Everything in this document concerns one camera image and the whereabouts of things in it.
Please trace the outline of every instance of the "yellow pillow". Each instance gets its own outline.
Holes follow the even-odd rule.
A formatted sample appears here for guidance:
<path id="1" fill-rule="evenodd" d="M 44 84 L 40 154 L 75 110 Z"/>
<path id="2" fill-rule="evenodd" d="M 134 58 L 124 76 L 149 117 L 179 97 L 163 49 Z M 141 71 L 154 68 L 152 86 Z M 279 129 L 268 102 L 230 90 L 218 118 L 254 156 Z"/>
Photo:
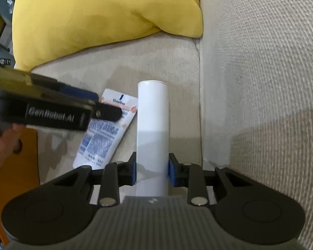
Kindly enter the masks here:
<path id="1" fill-rule="evenodd" d="M 84 48 L 160 30 L 197 38 L 199 0 L 16 0 L 13 51 L 18 67 L 35 66 Z"/>

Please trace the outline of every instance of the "textured beige fabric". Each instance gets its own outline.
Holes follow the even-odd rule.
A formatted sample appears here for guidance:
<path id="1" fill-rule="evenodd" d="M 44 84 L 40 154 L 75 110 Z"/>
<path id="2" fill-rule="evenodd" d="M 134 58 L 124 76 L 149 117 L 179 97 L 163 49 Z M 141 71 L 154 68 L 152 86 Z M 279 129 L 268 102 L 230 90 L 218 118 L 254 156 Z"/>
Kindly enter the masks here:
<path id="1" fill-rule="evenodd" d="M 313 0 L 201 0 L 203 158 L 300 202 L 313 250 Z"/>
<path id="2" fill-rule="evenodd" d="M 40 66 L 33 72 L 99 94 L 105 88 L 111 88 L 135 97 L 139 81 L 166 81 L 170 102 L 169 149 L 180 162 L 201 163 L 199 54 L 192 39 L 161 32 L 135 41 L 82 51 Z M 83 134 L 78 132 L 39 130 L 41 182 L 73 169 L 82 137 Z M 129 160 L 135 147 L 136 119 L 112 161 Z M 124 187 L 121 197 L 129 193 L 130 187 Z"/>

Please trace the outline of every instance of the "gray ribbed surface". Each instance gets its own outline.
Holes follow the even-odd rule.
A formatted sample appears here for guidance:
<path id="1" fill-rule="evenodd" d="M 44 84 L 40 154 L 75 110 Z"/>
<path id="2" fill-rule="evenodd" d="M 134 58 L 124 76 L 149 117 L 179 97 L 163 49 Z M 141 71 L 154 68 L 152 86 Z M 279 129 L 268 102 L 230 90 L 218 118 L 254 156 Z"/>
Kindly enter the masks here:
<path id="1" fill-rule="evenodd" d="M 313 250 L 313 0 L 201 0 L 203 157 L 291 196 Z"/>
<path id="2" fill-rule="evenodd" d="M 303 250 L 294 239 L 277 246 L 251 245 L 224 232 L 206 208 L 182 197 L 126 197 L 121 206 L 100 209 L 73 239 L 51 246 L 11 243 L 7 250 Z"/>

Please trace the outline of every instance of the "white cylinder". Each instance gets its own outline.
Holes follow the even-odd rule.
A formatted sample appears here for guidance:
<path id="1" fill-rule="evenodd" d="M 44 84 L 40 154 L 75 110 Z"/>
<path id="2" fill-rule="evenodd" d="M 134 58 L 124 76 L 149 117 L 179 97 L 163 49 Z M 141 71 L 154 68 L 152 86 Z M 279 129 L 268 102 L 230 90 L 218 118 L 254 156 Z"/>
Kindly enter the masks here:
<path id="1" fill-rule="evenodd" d="M 169 99 L 161 81 L 138 84 L 137 196 L 168 194 Z"/>

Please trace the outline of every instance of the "sofa backrest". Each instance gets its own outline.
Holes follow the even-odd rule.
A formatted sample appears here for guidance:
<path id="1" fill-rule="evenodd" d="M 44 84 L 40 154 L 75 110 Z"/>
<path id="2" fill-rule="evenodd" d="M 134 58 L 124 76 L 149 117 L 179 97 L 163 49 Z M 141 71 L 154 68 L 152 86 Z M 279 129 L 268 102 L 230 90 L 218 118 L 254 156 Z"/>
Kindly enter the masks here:
<path id="1" fill-rule="evenodd" d="M 313 0 L 201 0 L 203 159 L 296 199 L 313 250 Z"/>

